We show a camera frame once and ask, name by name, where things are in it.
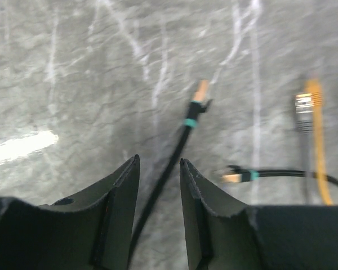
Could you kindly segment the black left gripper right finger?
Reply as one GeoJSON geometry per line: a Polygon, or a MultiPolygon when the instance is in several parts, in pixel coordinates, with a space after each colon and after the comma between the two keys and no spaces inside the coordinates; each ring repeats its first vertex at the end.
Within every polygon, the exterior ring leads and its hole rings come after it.
{"type": "Polygon", "coordinates": [[[338,269],[338,206],[247,205],[187,159],[180,189],[190,269],[338,269]]]}

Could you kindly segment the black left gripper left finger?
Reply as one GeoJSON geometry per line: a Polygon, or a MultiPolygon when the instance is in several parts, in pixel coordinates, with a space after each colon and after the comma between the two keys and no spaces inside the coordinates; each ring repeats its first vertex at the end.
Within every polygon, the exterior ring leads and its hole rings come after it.
{"type": "Polygon", "coordinates": [[[135,155],[51,205],[0,197],[0,269],[125,269],[139,179],[135,155]]]}

